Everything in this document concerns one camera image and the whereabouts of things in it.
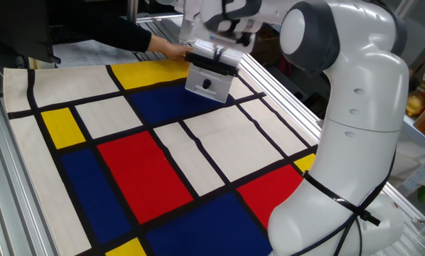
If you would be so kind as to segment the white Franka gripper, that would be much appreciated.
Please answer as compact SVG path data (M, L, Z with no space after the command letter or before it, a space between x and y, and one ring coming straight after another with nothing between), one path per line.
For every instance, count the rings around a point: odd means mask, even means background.
M231 48L241 52L251 52L255 43L254 33L233 32L214 33L206 30L199 22L193 22L186 19L182 20L181 30L178 34L178 42L183 45L193 45L197 41L208 42L215 48L214 61L219 62L224 52L224 48Z

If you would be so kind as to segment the person's bare hand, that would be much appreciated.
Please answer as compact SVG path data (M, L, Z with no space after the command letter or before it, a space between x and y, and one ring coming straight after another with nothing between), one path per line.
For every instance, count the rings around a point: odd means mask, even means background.
M191 46L176 45L172 43L165 43L161 48L161 52L171 60L185 60L187 53L193 51Z

